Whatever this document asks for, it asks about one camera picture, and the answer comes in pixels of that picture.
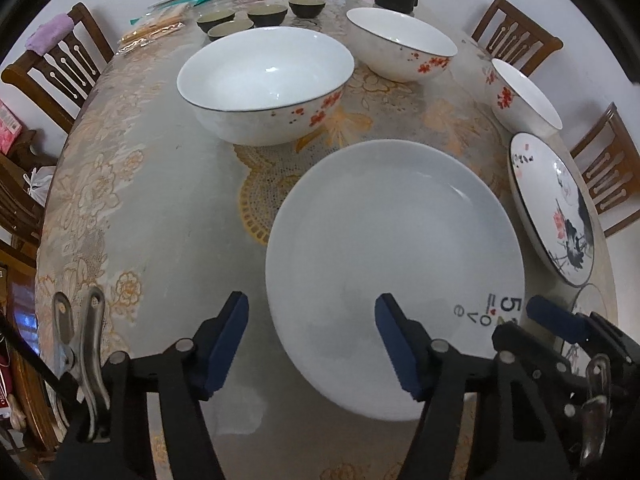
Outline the large plain white plate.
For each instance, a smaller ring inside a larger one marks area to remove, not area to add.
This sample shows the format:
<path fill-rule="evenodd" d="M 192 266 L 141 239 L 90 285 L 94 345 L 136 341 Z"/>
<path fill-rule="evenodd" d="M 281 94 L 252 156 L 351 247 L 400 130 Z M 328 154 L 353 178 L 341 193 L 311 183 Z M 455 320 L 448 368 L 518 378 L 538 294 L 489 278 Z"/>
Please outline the large plain white plate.
<path fill-rule="evenodd" d="M 266 289 L 274 327 L 299 373 L 353 413 L 417 419 L 374 305 L 405 315 L 460 352 L 490 358 L 501 321 L 525 299 L 520 244 L 503 206 L 457 159 L 403 140 L 374 140 L 320 160 L 271 228 Z"/>

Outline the large white floral bowl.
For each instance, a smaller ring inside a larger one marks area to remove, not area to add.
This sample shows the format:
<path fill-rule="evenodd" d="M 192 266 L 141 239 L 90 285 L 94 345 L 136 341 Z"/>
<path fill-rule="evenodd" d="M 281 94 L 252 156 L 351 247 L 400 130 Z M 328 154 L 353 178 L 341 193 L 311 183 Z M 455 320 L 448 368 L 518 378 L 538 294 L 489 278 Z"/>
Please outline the large white floral bowl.
<path fill-rule="evenodd" d="M 194 53 L 179 70 L 177 90 L 220 140 L 279 145 L 320 128 L 354 70 L 350 51 L 322 32 L 253 28 Z"/>

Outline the steel clip on left gripper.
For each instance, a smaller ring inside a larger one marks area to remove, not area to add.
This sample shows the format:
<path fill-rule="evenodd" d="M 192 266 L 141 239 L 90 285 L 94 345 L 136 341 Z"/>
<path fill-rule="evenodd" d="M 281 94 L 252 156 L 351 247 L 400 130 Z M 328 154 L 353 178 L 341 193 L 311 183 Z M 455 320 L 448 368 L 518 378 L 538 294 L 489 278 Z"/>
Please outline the steel clip on left gripper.
<path fill-rule="evenodd" d="M 53 395 L 54 412 L 66 428 L 79 415 L 80 440 L 85 442 L 104 437 L 104 419 L 111 407 L 100 360 L 104 310 L 104 293 L 98 286 L 88 289 L 78 326 L 64 292 L 56 292 L 52 300 L 54 339 L 62 358 L 61 391 Z"/>

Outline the painted lotus plate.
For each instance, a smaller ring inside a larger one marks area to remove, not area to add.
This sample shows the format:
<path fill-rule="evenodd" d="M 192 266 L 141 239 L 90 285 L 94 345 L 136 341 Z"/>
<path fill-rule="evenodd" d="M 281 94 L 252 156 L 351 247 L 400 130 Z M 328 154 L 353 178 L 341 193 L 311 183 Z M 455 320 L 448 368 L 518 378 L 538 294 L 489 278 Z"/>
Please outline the painted lotus plate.
<path fill-rule="evenodd" d="M 516 209 L 542 262 L 572 287 L 588 283 L 594 261 L 584 196 L 562 158 L 531 133 L 512 136 L 508 173 Z"/>

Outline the small white floral bowl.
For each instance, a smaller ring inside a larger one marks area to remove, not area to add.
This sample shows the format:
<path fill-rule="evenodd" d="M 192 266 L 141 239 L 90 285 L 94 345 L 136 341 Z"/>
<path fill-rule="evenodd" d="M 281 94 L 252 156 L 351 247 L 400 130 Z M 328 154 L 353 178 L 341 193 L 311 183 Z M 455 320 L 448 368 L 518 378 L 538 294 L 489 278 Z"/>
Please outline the small white floral bowl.
<path fill-rule="evenodd" d="M 559 113 L 544 92 L 503 60 L 491 61 L 485 94 L 495 118 L 510 133 L 527 132 L 547 139 L 563 129 Z"/>

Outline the medium white floral bowl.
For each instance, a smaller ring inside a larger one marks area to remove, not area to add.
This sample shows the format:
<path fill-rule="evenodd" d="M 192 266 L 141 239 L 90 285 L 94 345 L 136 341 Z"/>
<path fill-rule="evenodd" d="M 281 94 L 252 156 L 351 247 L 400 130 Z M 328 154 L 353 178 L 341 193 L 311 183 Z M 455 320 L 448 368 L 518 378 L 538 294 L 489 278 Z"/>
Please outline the medium white floral bowl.
<path fill-rule="evenodd" d="M 348 44 L 367 68 L 393 82 L 425 82 L 442 74 L 458 54 L 436 27 L 381 8 L 346 12 Z"/>

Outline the wooden chair with purple cloth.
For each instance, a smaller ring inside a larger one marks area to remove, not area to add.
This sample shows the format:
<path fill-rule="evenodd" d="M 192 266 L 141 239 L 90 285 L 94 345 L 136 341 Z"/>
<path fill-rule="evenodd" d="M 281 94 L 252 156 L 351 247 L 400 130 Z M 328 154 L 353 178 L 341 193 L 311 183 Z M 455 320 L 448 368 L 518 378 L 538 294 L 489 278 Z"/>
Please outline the wooden chair with purple cloth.
<path fill-rule="evenodd" d="M 78 108 L 85 105 L 101 71 L 85 44 L 76 36 L 82 26 L 105 63 L 114 58 L 114 50 L 85 3 L 76 3 L 68 12 L 74 29 L 45 55 L 25 52 L 2 70 L 1 79 L 20 90 L 64 132 L 73 129 L 75 118 L 51 93 L 56 90 Z"/>

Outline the dark small tea bowl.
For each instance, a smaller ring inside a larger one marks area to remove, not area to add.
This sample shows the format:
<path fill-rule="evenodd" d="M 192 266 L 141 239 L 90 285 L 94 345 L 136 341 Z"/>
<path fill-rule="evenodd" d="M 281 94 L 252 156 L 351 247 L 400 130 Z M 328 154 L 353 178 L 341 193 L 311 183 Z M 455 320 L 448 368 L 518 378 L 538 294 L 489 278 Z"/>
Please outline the dark small tea bowl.
<path fill-rule="evenodd" d="M 209 41 L 216 41 L 218 39 L 228 37 L 238 32 L 245 32 L 255 27 L 253 21 L 249 20 L 232 20 L 215 25 L 207 32 L 207 38 Z"/>
<path fill-rule="evenodd" d="M 218 10 L 200 15 L 195 23 L 204 34 L 207 34 L 213 27 L 233 21 L 235 12 L 232 10 Z"/>
<path fill-rule="evenodd" d="M 326 2 L 324 0 L 288 0 L 288 5 L 298 18 L 312 20 L 318 18 Z"/>
<path fill-rule="evenodd" d="M 246 13 L 255 27 L 272 27 L 279 26 L 284 22 L 288 8 L 283 4 L 264 3 L 250 6 Z"/>

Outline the purple cloth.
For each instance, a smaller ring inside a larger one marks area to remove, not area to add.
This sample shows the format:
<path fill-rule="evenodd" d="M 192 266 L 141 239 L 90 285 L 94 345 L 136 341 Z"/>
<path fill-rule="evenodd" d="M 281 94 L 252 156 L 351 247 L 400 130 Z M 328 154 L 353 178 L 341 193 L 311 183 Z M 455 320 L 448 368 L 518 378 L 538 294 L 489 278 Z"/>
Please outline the purple cloth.
<path fill-rule="evenodd" d="M 68 14 L 58 14 L 50 21 L 40 25 L 25 42 L 27 51 L 43 56 L 54 48 L 74 29 L 74 20 Z"/>

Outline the teal packaged item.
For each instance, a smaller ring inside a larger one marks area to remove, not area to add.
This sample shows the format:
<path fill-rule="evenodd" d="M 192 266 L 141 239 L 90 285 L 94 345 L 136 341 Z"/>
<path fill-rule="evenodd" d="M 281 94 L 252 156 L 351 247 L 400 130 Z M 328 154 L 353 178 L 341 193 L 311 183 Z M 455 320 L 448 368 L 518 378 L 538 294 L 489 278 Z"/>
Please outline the teal packaged item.
<path fill-rule="evenodd" d="M 157 3 L 152 4 L 145 10 L 145 14 L 142 14 L 138 18 L 132 18 L 129 21 L 130 25 L 137 24 L 138 21 L 142 20 L 142 18 L 146 18 L 152 12 L 155 12 L 160 9 L 169 8 L 170 6 L 178 6 L 179 4 L 187 3 L 192 4 L 192 6 L 198 6 L 199 4 L 206 3 L 209 0 L 160 0 Z"/>

